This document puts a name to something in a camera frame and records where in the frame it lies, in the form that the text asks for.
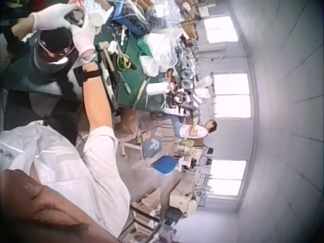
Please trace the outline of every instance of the eyebrow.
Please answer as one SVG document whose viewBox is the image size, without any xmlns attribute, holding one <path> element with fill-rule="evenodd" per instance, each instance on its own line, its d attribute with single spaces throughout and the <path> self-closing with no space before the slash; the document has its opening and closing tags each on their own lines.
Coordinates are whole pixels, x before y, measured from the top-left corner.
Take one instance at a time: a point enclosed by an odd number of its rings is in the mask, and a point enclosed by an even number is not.
<svg viewBox="0 0 324 243">
<path fill-rule="evenodd" d="M 24 221 L 28 226 L 41 228 L 65 235 L 83 236 L 89 229 L 87 224 L 60 224 L 45 220 L 28 220 Z"/>
<path fill-rule="evenodd" d="M 49 203 L 47 203 L 47 204 L 43 204 L 43 205 L 41 205 L 41 206 L 37 209 L 37 211 L 35 212 L 35 214 L 38 214 L 38 213 L 40 213 L 40 212 L 42 212 L 42 211 L 45 211 L 45 210 L 54 210 L 54 211 L 60 211 L 60 212 L 65 213 L 64 210 L 60 209 L 60 208 L 59 208 L 58 206 L 56 206 L 55 204 L 49 204 Z"/>
</svg>

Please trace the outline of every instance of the white glove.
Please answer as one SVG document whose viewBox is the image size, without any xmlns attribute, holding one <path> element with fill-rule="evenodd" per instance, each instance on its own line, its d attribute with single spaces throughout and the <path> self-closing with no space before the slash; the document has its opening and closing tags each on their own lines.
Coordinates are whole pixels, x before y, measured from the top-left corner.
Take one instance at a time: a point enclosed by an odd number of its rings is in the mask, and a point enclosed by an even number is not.
<svg viewBox="0 0 324 243">
<path fill-rule="evenodd" d="M 71 25 L 73 43 L 79 51 L 81 57 L 85 51 L 95 50 L 93 41 L 95 39 L 95 26 L 92 24 L 89 14 L 86 14 L 83 26 L 80 28 L 74 24 Z"/>
<path fill-rule="evenodd" d="M 40 12 L 32 13 L 34 16 L 33 31 L 57 29 L 60 27 L 70 27 L 70 22 L 64 19 L 64 16 L 77 9 L 76 4 L 55 4 Z"/>
</svg>

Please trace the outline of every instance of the white shirt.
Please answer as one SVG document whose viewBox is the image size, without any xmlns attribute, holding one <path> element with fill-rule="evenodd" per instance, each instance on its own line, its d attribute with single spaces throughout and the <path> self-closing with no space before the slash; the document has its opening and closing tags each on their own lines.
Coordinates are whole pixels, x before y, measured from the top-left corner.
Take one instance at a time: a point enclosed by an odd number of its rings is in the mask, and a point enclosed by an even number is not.
<svg viewBox="0 0 324 243">
<path fill-rule="evenodd" d="M 109 127 L 90 132 L 84 160 L 76 148 L 42 121 L 0 134 L 1 171 L 33 164 L 40 182 L 59 192 L 118 237 L 129 213 L 130 194 L 116 166 L 117 139 Z"/>
<path fill-rule="evenodd" d="M 191 129 L 192 125 L 182 125 L 182 127 L 180 128 L 180 137 L 181 138 L 192 138 L 192 139 L 196 139 L 196 138 L 203 138 L 205 136 L 207 136 L 208 131 L 206 128 L 197 125 L 195 127 L 195 130 L 197 130 L 197 136 L 190 136 L 189 132 Z"/>
</svg>

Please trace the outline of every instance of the table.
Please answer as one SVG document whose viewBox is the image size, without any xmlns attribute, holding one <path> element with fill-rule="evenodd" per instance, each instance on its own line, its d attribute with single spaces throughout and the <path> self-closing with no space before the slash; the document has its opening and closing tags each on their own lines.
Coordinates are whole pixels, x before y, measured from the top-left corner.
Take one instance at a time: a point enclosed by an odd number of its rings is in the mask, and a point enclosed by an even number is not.
<svg viewBox="0 0 324 243">
<path fill-rule="evenodd" d="M 111 34 L 111 29 L 108 29 L 103 25 L 102 31 L 95 36 L 95 45 L 101 41 L 113 40 Z M 3 76 L 3 88 L 40 93 L 62 99 L 81 99 L 83 95 L 82 89 L 76 81 L 69 81 L 67 79 L 48 81 L 33 69 L 31 57 L 34 41 L 35 36 L 32 36 L 27 40 L 26 45 L 30 47 L 30 51 L 8 68 L 7 72 Z M 143 72 L 139 61 L 140 49 L 137 47 L 137 40 L 132 35 L 130 35 L 128 40 L 126 54 L 137 66 L 136 70 L 128 69 L 123 72 L 123 75 L 132 90 L 132 94 L 129 95 L 122 84 L 113 91 L 117 97 L 118 104 L 121 107 L 130 108 L 133 106 L 142 82 L 147 79 L 148 76 Z M 152 77 L 150 83 L 157 83 L 160 78 L 163 78 L 163 74 L 161 73 L 157 77 Z M 164 103 L 163 95 L 150 96 L 148 99 L 146 96 L 146 90 L 144 90 L 137 104 L 137 109 L 151 112 L 164 111 L 164 108 L 162 107 Z"/>
</svg>

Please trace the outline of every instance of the black wristband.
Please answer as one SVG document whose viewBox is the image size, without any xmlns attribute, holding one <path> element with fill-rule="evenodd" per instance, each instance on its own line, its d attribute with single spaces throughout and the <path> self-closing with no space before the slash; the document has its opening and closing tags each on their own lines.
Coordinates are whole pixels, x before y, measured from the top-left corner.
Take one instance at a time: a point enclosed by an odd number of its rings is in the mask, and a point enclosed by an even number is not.
<svg viewBox="0 0 324 243">
<path fill-rule="evenodd" d="M 74 72 L 74 75 L 76 77 L 76 81 L 77 81 L 77 83 L 79 84 L 80 87 L 89 78 L 99 77 L 101 75 L 101 69 L 100 68 L 98 68 L 97 70 L 94 70 L 94 71 L 87 72 L 87 71 L 83 70 L 82 66 L 76 67 L 73 70 L 73 72 Z"/>
</svg>

